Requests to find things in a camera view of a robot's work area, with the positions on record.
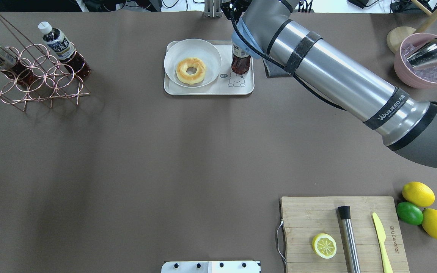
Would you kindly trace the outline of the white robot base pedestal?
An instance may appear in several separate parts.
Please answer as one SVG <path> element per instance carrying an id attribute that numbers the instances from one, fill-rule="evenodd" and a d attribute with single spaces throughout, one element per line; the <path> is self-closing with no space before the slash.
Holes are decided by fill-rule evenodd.
<path id="1" fill-rule="evenodd" d="M 169 261 L 162 273 L 260 273 L 261 263 L 254 260 Z"/>

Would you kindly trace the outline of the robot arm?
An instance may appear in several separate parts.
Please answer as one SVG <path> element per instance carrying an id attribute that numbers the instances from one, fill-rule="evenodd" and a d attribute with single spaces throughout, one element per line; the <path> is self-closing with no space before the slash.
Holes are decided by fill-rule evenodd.
<path id="1" fill-rule="evenodd" d="M 402 89 L 290 19 L 297 0 L 226 0 L 234 41 L 253 56 L 295 77 L 325 102 L 378 132 L 383 143 L 412 162 L 437 168 L 437 103 L 416 101 Z"/>

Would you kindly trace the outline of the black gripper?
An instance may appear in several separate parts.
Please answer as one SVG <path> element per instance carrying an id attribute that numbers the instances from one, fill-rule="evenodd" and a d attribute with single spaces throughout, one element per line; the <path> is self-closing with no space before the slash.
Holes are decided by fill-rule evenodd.
<path id="1" fill-rule="evenodd" d="M 220 8 L 227 20 L 238 20 L 250 4 L 251 0 L 221 0 Z"/>

